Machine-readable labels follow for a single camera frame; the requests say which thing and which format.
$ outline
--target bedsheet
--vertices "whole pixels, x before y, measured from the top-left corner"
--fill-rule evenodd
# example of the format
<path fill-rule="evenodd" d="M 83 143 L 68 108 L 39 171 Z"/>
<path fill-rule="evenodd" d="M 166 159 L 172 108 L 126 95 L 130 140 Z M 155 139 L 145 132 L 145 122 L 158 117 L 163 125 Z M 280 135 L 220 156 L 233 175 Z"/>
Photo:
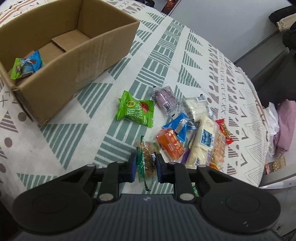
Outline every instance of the bedsheet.
<path fill-rule="evenodd" d="M 149 99 L 152 86 L 169 84 L 179 98 L 206 96 L 214 119 L 224 118 L 234 140 L 222 171 L 258 186 L 267 152 L 267 128 L 255 89 L 244 72 L 188 27 L 135 1 L 105 0 L 140 20 L 129 54 L 90 83 L 46 126 L 30 121 L 0 78 L 0 191 L 10 206 L 20 193 L 88 163 L 98 168 L 127 160 L 141 135 L 151 139 L 168 119 L 156 107 L 154 126 L 116 120 L 124 90 Z M 0 26 L 50 0 L 0 6 Z M 151 194 L 171 184 L 150 184 Z M 147 193 L 125 183 L 124 193 Z"/>

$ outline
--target cardboard box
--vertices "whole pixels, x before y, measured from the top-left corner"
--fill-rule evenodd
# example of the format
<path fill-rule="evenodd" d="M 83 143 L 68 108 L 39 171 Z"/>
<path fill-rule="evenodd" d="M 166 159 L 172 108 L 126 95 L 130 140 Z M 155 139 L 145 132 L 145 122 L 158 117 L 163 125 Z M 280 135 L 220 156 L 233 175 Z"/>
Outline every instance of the cardboard box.
<path fill-rule="evenodd" d="M 126 56 L 139 21 L 101 0 L 58 0 L 0 28 L 0 76 L 39 124 Z M 10 79 L 15 58 L 39 49 L 45 66 Z"/>

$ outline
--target pink cloth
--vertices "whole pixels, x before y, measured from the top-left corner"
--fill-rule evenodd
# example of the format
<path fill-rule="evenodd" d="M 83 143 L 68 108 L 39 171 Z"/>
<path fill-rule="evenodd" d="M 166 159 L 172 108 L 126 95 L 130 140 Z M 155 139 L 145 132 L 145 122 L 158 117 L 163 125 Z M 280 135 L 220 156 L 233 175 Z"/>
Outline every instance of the pink cloth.
<path fill-rule="evenodd" d="M 290 149 L 293 138 L 296 102 L 294 100 L 284 100 L 278 107 L 279 132 L 274 136 L 274 144 L 277 146 L 277 154 L 284 154 Z"/>

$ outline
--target snack package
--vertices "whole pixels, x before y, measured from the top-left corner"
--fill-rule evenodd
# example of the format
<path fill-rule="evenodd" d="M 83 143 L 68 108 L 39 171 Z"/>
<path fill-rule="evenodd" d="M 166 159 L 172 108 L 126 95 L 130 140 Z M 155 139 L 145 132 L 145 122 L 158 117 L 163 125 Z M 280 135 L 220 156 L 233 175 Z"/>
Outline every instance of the snack package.
<path fill-rule="evenodd" d="M 166 115 L 173 114 L 176 110 L 181 110 L 181 103 L 175 97 L 170 86 L 154 87 L 150 93 Z"/>
<path fill-rule="evenodd" d="M 217 124 L 220 126 L 220 130 L 223 133 L 223 135 L 226 137 L 226 145 L 231 144 L 234 140 L 230 136 L 230 132 L 227 129 L 227 126 L 225 124 L 225 119 L 219 119 L 216 120 Z"/>
<path fill-rule="evenodd" d="M 184 147 L 172 128 L 162 129 L 155 137 L 172 161 L 178 161 L 184 153 Z"/>
<path fill-rule="evenodd" d="M 273 162 L 272 168 L 275 171 L 282 169 L 283 167 L 286 166 L 286 158 L 283 154 L 281 154 L 276 161 Z"/>
<path fill-rule="evenodd" d="M 124 91 L 119 102 L 117 120 L 125 117 L 147 127 L 153 126 L 154 103 L 152 100 L 135 100 L 129 92 Z"/>
<path fill-rule="evenodd" d="M 178 139 L 182 142 L 185 142 L 186 131 L 196 129 L 194 125 L 189 125 L 188 122 L 189 119 L 187 115 L 181 113 L 176 119 L 164 125 L 163 128 L 172 128 L 177 134 Z"/>
<path fill-rule="evenodd" d="M 159 147 L 155 141 L 146 142 L 144 136 L 141 136 L 141 142 L 137 143 L 137 151 L 139 182 L 144 181 L 146 191 L 150 191 L 147 183 L 153 182 L 156 171 L 156 154 L 159 153 Z"/>
<path fill-rule="evenodd" d="M 191 147 L 186 167 L 196 169 L 198 165 L 209 165 L 219 126 L 207 115 L 203 115 Z"/>
<path fill-rule="evenodd" d="M 213 165 L 217 165 L 224 162 L 224 153 L 226 146 L 226 137 L 219 130 L 216 136 L 214 151 L 211 159 Z"/>
<path fill-rule="evenodd" d="M 41 59 L 39 51 L 35 51 L 28 58 L 16 58 L 12 68 L 10 78 L 16 80 L 19 78 L 27 77 L 37 72 L 44 63 Z"/>
<path fill-rule="evenodd" d="M 209 107 L 203 95 L 196 98 L 185 98 L 182 105 L 188 118 L 194 120 L 195 123 L 200 122 L 201 117 L 209 113 Z"/>

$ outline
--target purple snack package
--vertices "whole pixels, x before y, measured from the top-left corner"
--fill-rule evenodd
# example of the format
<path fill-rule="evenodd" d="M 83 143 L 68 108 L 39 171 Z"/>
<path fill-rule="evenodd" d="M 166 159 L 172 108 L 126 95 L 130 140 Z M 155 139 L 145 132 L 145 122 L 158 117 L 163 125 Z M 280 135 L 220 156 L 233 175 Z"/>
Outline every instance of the purple snack package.
<path fill-rule="evenodd" d="M 173 114 L 174 111 L 179 110 L 181 103 L 175 97 L 170 86 L 165 85 L 161 88 L 154 87 L 150 93 L 166 115 Z"/>

